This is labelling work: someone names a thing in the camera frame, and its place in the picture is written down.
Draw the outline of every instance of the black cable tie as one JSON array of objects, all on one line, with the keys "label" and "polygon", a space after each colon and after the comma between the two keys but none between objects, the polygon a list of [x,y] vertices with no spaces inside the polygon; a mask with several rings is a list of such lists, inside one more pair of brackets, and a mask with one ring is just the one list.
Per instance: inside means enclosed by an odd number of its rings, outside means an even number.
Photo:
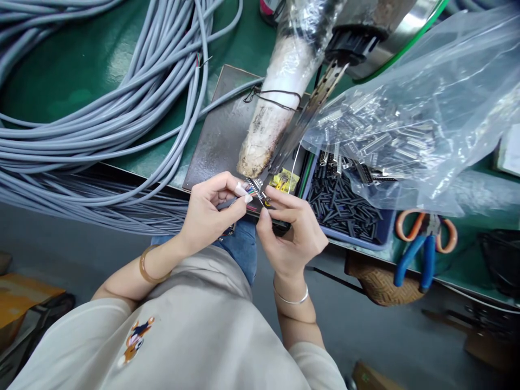
[{"label": "black cable tie", "polygon": [[[267,92],[280,92],[280,93],[284,93],[284,94],[288,94],[288,95],[293,95],[293,96],[296,96],[298,97],[298,105],[297,105],[297,108],[294,109],[292,107],[289,107],[289,106],[285,106],[281,103],[278,103],[277,101],[275,100],[271,100],[271,99],[267,99],[265,97],[261,97],[260,95],[261,94],[264,94],[264,93],[267,93]],[[299,109],[300,109],[300,103],[302,102],[302,97],[300,96],[300,94],[296,93],[296,92],[291,92],[291,91],[284,91],[284,90],[280,90],[280,89],[270,89],[270,90],[267,90],[267,91],[262,91],[260,89],[258,89],[258,87],[253,87],[251,88],[251,90],[249,91],[249,94],[244,98],[244,103],[251,103],[253,101],[253,98],[257,96],[259,99],[262,99],[262,100],[265,100],[265,101],[268,101],[268,102],[271,102],[273,104],[276,104],[277,106],[283,108],[283,109],[286,109],[286,110],[289,110],[289,111],[294,111],[294,112],[297,112]]]}]

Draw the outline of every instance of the silver bangle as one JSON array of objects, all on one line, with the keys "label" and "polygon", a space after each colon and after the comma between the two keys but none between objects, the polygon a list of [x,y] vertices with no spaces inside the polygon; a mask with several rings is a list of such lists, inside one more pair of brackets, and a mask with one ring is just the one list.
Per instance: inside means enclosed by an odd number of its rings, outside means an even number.
[{"label": "silver bangle", "polygon": [[307,286],[307,284],[305,284],[305,296],[298,302],[291,302],[291,301],[287,301],[285,300],[278,291],[276,291],[276,287],[275,287],[275,280],[273,279],[272,280],[272,289],[275,291],[276,295],[278,295],[278,298],[280,298],[283,302],[287,303],[287,304],[302,304],[303,302],[305,302],[305,300],[309,297],[309,287]]}]

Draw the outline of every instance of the person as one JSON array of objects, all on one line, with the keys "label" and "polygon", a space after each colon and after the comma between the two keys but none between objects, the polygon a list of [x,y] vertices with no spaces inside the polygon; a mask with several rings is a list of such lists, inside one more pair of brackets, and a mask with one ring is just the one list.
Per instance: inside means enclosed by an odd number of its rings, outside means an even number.
[{"label": "person", "polygon": [[[193,187],[178,235],[49,328],[9,389],[345,389],[303,273],[328,241],[306,201],[265,192],[275,209],[262,208],[256,230],[275,271],[283,344],[252,304],[254,225],[241,219],[252,198],[224,172]],[[276,237],[272,218],[289,232]]]}]

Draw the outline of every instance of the hand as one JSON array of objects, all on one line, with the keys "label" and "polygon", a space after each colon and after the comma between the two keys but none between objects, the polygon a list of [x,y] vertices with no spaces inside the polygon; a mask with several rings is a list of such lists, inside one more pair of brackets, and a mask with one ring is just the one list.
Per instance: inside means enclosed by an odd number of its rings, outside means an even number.
[{"label": "hand", "polygon": [[[217,240],[232,224],[245,215],[246,204],[252,197],[242,187],[243,182],[229,172],[194,185],[191,190],[188,212],[178,241],[187,249],[187,255],[197,253]],[[227,209],[216,206],[229,199],[239,198]]]},{"label": "hand", "polygon": [[[323,234],[313,210],[305,200],[268,186],[265,194],[276,210],[262,208],[256,230],[267,258],[282,277],[303,275],[305,265],[320,254],[329,241]],[[271,218],[292,225],[283,237],[272,231]]]}]

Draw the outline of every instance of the jeans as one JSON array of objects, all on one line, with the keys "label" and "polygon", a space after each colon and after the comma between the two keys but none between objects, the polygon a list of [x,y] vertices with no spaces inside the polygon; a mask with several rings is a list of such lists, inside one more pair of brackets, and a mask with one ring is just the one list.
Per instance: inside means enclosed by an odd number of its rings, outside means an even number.
[{"label": "jeans", "polygon": [[[224,249],[237,262],[249,285],[253,285],[256,276],[256,222],[252,216],[244,216],[237,222],[235,232],[222,237],[222,242],[215,241],[212,245]],[[151,245],[164,244],[173,236],[154,236]]]}]

